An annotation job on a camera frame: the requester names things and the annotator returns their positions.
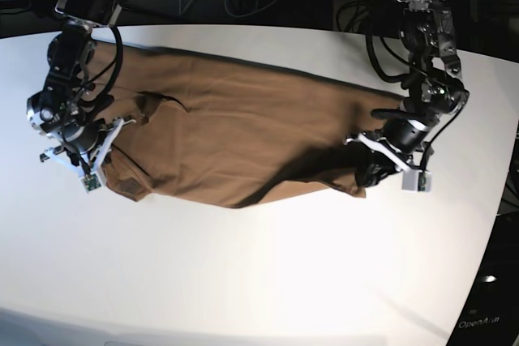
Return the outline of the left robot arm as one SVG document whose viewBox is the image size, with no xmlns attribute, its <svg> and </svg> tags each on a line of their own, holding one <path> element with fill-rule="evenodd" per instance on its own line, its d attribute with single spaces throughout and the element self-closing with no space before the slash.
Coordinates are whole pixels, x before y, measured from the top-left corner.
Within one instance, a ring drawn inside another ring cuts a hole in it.
<svg viewBox="0 0 519 346">
<path fill-rule="evenodd" d="M 366 48 L 370 64 L 386 83 L 398 83 L 407 91 L 395 109 L 374 109 L 371 115 L 384 121 L 377 130 L 365 130 L 345 139 L 359 143 L 364 163 L 358 168 L 358 186 L 372 187 L 393 174 L 402 174 L 402 188 L 411 192 L 431 189 L 428 164 L 439 136 L 435 127 L 448 115 L 457 119 L 470 97 L 462 80 L 461 59 L 457 54 L 453 13 L 449 0 L 384 0 L 367 22 Z M 408 57 L 388 49 L 388 53 L 408 72 L 385 73 L 375 54 L 375 30 L 391 9 L 402 18 L 398 33 Z"/>
</svg>

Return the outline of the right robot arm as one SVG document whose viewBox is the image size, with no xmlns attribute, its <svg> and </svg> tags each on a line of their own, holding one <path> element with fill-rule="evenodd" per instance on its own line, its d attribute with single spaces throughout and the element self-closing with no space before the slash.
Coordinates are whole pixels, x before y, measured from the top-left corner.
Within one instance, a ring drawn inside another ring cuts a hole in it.
<svg viewBox="0 0 519 346">
<path fill-rule="evenodd" d="M 131 123 L 122 117 L 105 122 L 98 114 L 114 101 L 110 92 L 122 69 L 123 48 L 116 21 L 125 0 L 58 0 L 55 10 L 64 18 L 61 33 L 49 44 L 49 72 L 43 88 L 27 100 L 31 127 L 58 141 L 40 155 L 41 162 L 54 160 L 75 172 L 87 192 L 101 188 L 102 169 L 111 145 L 122 128 Z M 111 75 L 91 99 L 97 77 L 88 72 L 97 43 L 94 28 L 108 28 L 114 35 L 116 53 L 106 67 Z"/>
</svg>

